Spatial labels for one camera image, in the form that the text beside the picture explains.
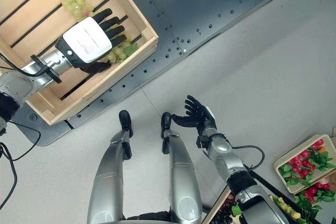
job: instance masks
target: gray metal plate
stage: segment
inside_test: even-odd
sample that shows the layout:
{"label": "gray metal plate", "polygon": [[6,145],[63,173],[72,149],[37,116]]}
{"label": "gray metal plate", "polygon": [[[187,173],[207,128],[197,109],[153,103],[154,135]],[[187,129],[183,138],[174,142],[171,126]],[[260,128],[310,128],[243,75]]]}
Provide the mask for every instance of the gray metal plate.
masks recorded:
{"label": "gray metal plate", "polygon": [[[173,64],[188,56],[199,46],[226,31],[243,17],[271,0],[134,0],[159,35],[157,51],[110,90],[93,101],[77,116],[53,126],[41,118],[32,121],[32,109],[25,106],[15,121],[42,130],[48,145],[57,138],[95,117],[106,107],[124,99],[148,81],[156,78]],[[20,127],[35,142],[36,135]]]}

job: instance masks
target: robotic hand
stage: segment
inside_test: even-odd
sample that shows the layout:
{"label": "robotic hand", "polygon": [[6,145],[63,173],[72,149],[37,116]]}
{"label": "robotic hand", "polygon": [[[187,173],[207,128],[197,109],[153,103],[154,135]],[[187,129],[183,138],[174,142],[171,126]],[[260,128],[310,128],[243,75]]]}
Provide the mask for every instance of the robotic hand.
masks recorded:
{"label": "robotic hand", "polygon": [[111,9],[87,17],[66,31],[56,42],[56,50],[43,57],[31,56],[32,61],[23,69],[17,68],[5,56],[3,59],[16,71],[0,76],[0,136],[6,132],[7,122],[34,93],[54,82],[61,83],[60,75],[71,67],[87,73],[99,73],[111,66],[110,62],[97,62],[114,46],[126,40],[123,26],[111,29],[119,18],[105,18],[112,14]]}
{"label": "robotic hand", "polygon": [[199,134],[198,148],[205,148],[215,164],[219,175],[227,183],[243,214],[240,223],[245,224],[287,224],[286,216],[270,200],[264,189],[257,185],[246,170],[242,160],[233,153],[225,135],[217,132],[211,110],[200,104],[191,95],[185,100],[186,114],[173,114],[173,121],[182,127],[195,127]]}

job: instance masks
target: black robotic finger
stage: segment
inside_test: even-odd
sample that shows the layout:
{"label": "black robotic finger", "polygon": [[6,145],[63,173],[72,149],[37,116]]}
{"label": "black robotic finger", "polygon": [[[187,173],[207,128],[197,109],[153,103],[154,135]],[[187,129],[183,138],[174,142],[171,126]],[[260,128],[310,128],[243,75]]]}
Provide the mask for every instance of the black robotic finger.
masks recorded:
{"label": "black robotic finger", "polygon": [[197,127],[200,123],[191,116],[179,116],[172,114],[173,121],[182,127]]}
{"label": "black robotic finger", "polygon": [[195,105],[200,105],[200,102],[193,98],[191,95],[187,95],[187,99],[192,101]]}
{"label": "black robotic finger", "polygon": [[195,104],[193,102],[189,101],[189,100],[185,100],[184,102],[186,104],[190,105],[190,107],[193,107],[193,108],[195,107]]}
{"label": "black robotic finger", "polygon": [[118,17],[113,17],[113,18],[111,18],[109,20],[106,20],[103,23],[99,24],[99,26],[101,27],[101,29],[103,29],[104,31],[106,31],[111,26],[117,24],[119,21],[120,21],[120,19]]}
{"label": "black robotic finger", "polygon": [[107,31],[105,34],[107,35],[107,37],[109,39],[112,39],[115,35],[123,32],[123,31],[125,31],[125,28],[123,26],[118,26],[115,29],[111,29],[111,30]]}
{"label": "black robotic finger", "polygon": [[102,22],[106,17],[110,16],[112,14],[112,10],[110,8],[105,9],[101,11],[100,13],[97,13],[94,15],[92,18],[97,22],[100,23]]}
{"label": "black robotic finger", "polygon": [[124,40],[126,40],[126,36],[125,35],[121,35],[113,40],[111,40],[112,42],[112,47],[115,47],[117,45],[119,45],[120,43],[122,43]]}
{"label": "black robotic finger", "polygon": [[186,110],[189,110],[190,113],[193,113],[194,112],[194,109],[188,105],[185,105],[184,106]]}

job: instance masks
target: green leaves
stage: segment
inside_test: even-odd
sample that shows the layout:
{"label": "green leaves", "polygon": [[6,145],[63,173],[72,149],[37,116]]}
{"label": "green leaves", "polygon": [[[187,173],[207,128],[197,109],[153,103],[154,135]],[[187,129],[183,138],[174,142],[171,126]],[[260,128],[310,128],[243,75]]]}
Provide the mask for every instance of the green leaves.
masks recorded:
{"label": "green leaves", "polygon": [[284,178],[288,178],[288,177],[290,177],[292,175],[292,172],[285,172],[282,176],[284,177]]}
{"label": "green leaves", "polygon": [[283,171],[288,172],[289,170],[292,170],[292,166],[290,164],[284,164]]}
{"label": "green leaves", "polygon": [[314,209],[319,209],[319,210],[322,210],[323,208],[321,207],[321,206],[319,206],[319,205],[315,205],[315,206],[313,206],[312,208],[314,208]]}

